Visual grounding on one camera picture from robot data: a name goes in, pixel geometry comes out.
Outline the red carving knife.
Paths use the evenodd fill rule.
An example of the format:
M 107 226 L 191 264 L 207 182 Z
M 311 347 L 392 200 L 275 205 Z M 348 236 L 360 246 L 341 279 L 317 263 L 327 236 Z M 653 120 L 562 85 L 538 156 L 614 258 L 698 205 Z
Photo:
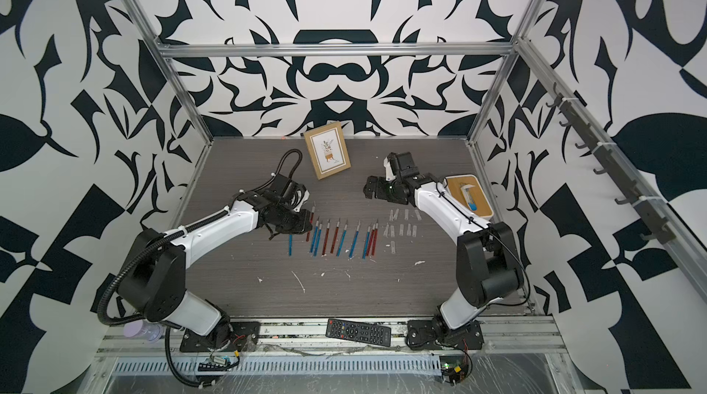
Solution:
M 375 225 L 372 230 L 371 242 L 370 242 L 370 252 L 369 252 L 370 257 L 373 257 L 376 254 L 377 233 L 379 233 L 379 221 L 378 220 L 375 222 Z
M 367 238 L 368 241 L 366 244 L 366 256 L 365 257 L 370 256 L 370 254 L 372 252 L 373 242 L 374 242 L 375 235 L 376 235 L 376 228 L 377 228 L 377 223 L 372 224 L 371 229 L 369 231 L 369 236 Z
M 324 241 L 322 242 L 322 249 L 321 249 L 321 255 L 325 256 L 327 254 L 327 243 L 329 240 L 330 236 L 330 231 L 331 231 L 331 219 L 327 221 L 326 228 L 324 230 Z

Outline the red knife capped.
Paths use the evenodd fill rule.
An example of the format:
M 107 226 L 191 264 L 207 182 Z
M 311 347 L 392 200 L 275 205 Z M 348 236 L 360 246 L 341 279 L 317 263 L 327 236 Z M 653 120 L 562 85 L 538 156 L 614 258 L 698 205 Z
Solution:
M 341 219 L 339 219 L 339 220 L 337 221 L 337 224 L 336 224 L 336 226 L 335 226 L 334 235 L 333 235 L 333 241 L 331 242 L 330 254 L 334 254 L 334 249 L 335 249 L 336 241 L 337 241 L 338 234 L 339 234 L 339 231 L 340 231 L 340 224 L 341 224 Z

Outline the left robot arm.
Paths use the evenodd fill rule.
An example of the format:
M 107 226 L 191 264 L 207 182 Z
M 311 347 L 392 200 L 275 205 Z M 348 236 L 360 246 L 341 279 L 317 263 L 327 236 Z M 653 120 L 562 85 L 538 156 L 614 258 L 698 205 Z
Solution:
M 186 272 L 209 252 L 259 228 L 271 238 L 309 232 L 311 211 L 303 207 L 308 198 L 305 185 L 276 174 L 209 217 L 167 232 L 143 231 L 99 300 L 99 321 L 118 326 L 147 320 L 202 337 L 226 328 L 228 315 L 187 289 Z

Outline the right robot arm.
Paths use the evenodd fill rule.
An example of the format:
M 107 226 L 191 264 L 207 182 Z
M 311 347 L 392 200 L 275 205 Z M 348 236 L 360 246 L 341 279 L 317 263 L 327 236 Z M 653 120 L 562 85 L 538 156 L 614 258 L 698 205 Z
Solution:
M 511 228 L 506 223 L 491 223 L 460 202 L 453 177 L 439 179 L 422 173 L 409 152 L 388 154 L 384 169 L 383 176 L 367 178 L 365 197 L 413 206 L 456 243 L 457 288 L 438 309 L 434 319 L 438 331 L 466 326 L 524 287 L 525 269 Z

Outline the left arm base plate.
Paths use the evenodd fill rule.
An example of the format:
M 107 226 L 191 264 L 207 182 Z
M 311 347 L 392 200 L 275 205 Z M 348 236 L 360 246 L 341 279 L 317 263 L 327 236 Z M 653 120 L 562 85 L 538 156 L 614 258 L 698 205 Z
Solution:
M 187 330 L 180 343 L 182 353 L 220 353 L 254 351 L 260 338 L 261 324 L 257 321 L 221 322 L 206 336 Z

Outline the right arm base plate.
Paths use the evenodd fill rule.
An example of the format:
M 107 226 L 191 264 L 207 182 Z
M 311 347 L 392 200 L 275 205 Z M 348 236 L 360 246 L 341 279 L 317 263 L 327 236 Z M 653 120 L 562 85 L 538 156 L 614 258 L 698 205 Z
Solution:
M 409 320 L 405 342 L 412 350 L 451 348 L 477 351 L 484 346 L 482 329 L 477 320 L 451 330 L 441 317 L 434 317 L 432 320 Z

